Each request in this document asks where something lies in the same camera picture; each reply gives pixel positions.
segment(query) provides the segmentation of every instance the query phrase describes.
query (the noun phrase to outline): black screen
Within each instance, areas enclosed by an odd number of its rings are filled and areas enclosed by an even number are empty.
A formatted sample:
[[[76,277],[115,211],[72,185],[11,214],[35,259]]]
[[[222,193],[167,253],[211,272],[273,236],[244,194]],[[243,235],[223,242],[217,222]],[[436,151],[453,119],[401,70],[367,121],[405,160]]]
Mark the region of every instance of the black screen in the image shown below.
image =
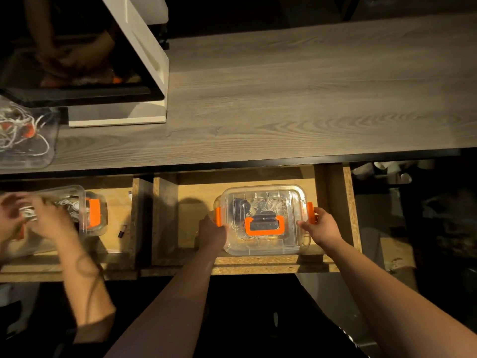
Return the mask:
[[[163,100],[102,0],[0,0],[0,93],[26,107]]]

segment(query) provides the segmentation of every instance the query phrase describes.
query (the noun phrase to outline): wooden drawer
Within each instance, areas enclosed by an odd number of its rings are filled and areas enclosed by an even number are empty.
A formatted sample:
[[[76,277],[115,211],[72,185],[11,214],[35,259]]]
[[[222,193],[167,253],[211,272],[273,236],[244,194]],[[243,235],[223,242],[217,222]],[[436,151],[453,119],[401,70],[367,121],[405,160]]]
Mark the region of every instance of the wooden drawer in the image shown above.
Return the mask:
[[[195,251],[198,223],[229,187],[294,183],[308,201],[335,217],[343,239],[361,250],[349,167],[341,164],[160,174],[154,178],[152,265],[142,276],[173,275]],[[300,255],[232,256],[223,251],[212,274],[337,271],[313,241]]]
[[[106,199],[107,232],[84,240],[87,251],[102,266],[104,278],[136,279],[139,268],[150,261],[153,184],[133,176],[103,176],[7,181],[0,183],[0,190],[37,191],[68,185],[83,186],[86,191],[102,194]],[[118,233],[124,223],[127,229],[119,239]],[[0,282],[61,280],[56,251],[13,259],[0,270]]]

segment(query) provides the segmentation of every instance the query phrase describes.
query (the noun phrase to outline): white monitor stand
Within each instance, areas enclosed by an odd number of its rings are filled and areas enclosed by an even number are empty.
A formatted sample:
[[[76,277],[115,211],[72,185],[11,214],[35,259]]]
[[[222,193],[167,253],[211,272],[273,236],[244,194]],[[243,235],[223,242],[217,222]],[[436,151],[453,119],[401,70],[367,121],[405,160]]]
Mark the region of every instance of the white monitor stand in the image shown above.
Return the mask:
[[[131,0],[103,0],[116,23],[140,57],[147,71],[164,94],[164,100],[114,104],[77,105],[68,107],[70,127],[114,126],[144,123],[165,123],[167,115],[167,90],[169,85],[169,59]],[[155,2],[167,19],[164,0],[134,0],[145,6]]]

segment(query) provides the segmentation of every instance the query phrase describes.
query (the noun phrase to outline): plastic container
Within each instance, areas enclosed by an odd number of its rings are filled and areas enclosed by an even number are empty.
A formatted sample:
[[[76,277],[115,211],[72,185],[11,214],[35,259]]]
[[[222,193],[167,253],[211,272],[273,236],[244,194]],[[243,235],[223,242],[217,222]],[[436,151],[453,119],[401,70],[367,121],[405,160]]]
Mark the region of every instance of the plastic container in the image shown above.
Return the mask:
[[[50,201],[61,201],[70,197],[71,200],[78,200],[79,202],[79,222],[77,224],[80,238],[87,235],[87,207],[86,207],[86,192],[81,186],[65,186],[60,188],[45,189],[35,192],[36,194],[47,198]],[[56,250],[53,241],[45,239],[40,235],[35,234],[30,229],[23,225],[18,237],[8,244],[5,256],[11,260],[20,256],[33,255],[35,253],[46,253],[48,251]]]
[[[220,197],[216,223],[229,227],[231,255],[280,255],[306,250],[310,236],[297,220],[314,222],[313,204],[297,185],[229,188]]]
[[[56,108],[29,109],[0,97],[0,169],[48,166],[55,155],[59,121]]]
[[[106,198],[94,192],[86,192],[87,236],[104,235],[108,228]]]

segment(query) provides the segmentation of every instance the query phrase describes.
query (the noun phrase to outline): computer monitor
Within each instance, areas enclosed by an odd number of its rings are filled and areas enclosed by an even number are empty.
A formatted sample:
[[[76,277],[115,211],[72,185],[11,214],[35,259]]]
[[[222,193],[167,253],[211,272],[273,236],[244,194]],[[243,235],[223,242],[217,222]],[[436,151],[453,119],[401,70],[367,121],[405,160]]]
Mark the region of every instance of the computer monitor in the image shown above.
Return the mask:
[[[168,59],[131,0],[0,0],[0,8],[3,96],[67,106],[70,126],[165,122]]]

